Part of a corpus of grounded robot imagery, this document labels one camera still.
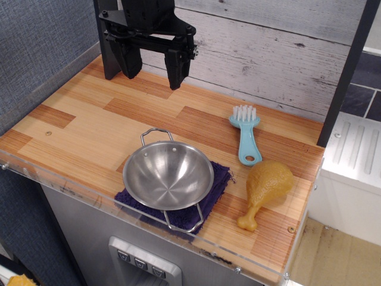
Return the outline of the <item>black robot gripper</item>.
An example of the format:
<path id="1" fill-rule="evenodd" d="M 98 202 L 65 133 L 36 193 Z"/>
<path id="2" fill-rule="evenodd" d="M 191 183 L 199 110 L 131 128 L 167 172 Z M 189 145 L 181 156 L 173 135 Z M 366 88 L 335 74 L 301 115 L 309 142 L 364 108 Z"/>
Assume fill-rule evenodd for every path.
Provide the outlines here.
<path id="1" fill-rule="evenodd" d="M 189 75 L 197 55 L 196 28 L 175 15 L 174 1 L 122 1 L 121 10 L 103 10 L 104 35 L 123 74 L 133 79 L 142 69 L 140 49 L 165 55 L 172 90 Z"/>

